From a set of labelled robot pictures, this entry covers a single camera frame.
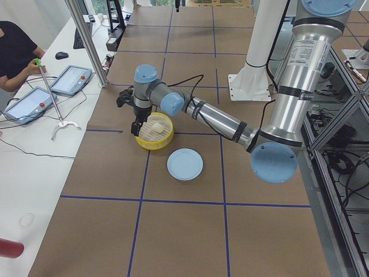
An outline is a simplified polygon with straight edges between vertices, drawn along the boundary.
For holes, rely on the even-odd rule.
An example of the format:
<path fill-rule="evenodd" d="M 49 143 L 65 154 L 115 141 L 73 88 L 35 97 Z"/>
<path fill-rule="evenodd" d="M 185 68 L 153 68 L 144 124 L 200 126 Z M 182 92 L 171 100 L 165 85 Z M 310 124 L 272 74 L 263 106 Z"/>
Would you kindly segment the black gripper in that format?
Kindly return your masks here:
<path fill-rule="evenodd" d="M 141 100 L 136 98 L 133 94 L 132 88 L 127 88 L 119 93 L 116 99 L 117 107 L 122 107 L 127 104 L 133 108 L 134 115 L 136 116 L 135 121 L 131 124 L 131 134 L 139 136 L 140 129 L 152 112 L 152 104 L 150 101 Z"/>

